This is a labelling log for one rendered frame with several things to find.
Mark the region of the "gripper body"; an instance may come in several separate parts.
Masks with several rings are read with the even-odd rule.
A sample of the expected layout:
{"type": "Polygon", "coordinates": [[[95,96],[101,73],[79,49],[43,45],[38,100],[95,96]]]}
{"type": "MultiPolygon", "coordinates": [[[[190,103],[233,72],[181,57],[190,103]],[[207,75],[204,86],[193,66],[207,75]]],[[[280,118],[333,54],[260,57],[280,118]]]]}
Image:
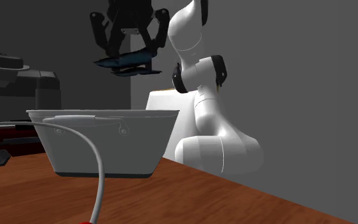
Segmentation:
{"type": "Polygon", "coordinates": [[[108,0],[107,16],[116,30],[146,28],[153,19],[151,0],[108,0]]]}

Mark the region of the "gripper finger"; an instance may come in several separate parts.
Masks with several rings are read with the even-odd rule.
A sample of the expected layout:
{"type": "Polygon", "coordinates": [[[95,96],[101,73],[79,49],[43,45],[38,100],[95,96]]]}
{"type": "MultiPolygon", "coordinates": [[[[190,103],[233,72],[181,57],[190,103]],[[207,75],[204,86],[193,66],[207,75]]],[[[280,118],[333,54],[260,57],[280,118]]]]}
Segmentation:
{"type": "Polygon", "coordinates": [[[148,25],[143,23],[139,27],[143,41],[146,44],[145,49],[148,53],[151,54],[151,58],[147,63],[145,63],[145,70],[147,72],[153,72],[152,58],[157,55],[159,48],[165,47],[170,22],[169,11],[166,8],[156,10],[153,15],[157,19],[159,24],[158,32],[154,39],[151,39],[149,35],[149,32],[147,30],[148,25]]]}
{"type": "Polygon", "coordinates": [[[93,36],[97,46],[103,49],[108,57],[116,59],[120,56],[120,48],[125,35],[119,27],[113,25],[109,39],[107,39],[106,29],[109,22],[103,24],[104,19],[105,17],[102,13],[90,13],[93,36]]]}

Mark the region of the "dark blue object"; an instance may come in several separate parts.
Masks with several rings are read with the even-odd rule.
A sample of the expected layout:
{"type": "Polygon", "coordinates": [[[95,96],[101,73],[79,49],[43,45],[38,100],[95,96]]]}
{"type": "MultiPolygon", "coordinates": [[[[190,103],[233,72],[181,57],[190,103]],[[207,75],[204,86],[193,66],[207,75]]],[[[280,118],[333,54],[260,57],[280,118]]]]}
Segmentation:
{"type": "Polygon", "coordinates": [[[110,68],[117,76],[127,77],[138,74],[160,74],[161,71],[153,70],[152,59],[155,54],[146,48],[135,52],[123,53],[118,58],[104,58],[94,62],[97,66],[110,68]]]}

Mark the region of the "dark grey appliance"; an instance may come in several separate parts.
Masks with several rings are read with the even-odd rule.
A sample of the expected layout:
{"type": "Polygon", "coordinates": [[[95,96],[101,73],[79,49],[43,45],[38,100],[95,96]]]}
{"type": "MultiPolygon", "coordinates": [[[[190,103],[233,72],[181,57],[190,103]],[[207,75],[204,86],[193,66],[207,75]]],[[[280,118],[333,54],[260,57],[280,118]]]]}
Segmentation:
{"type": "Polygon", "coordinates": [[[0,122],[27,121],[28,109],[61,109],[60,80],[31,69],[23,58],[0,53],[0,122]]]}

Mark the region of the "dark red cabinet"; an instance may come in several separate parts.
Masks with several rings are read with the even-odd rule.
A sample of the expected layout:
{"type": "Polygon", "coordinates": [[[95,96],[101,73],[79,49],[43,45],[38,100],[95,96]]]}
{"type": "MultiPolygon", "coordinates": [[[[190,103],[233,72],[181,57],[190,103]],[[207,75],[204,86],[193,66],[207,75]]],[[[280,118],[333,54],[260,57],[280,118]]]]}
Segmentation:
{"type": "Polygon", "coordinates": [[[12,157],[45,152],[35,128],[30,125],[0,127],[0,150],[7,150],[12,157]]]}

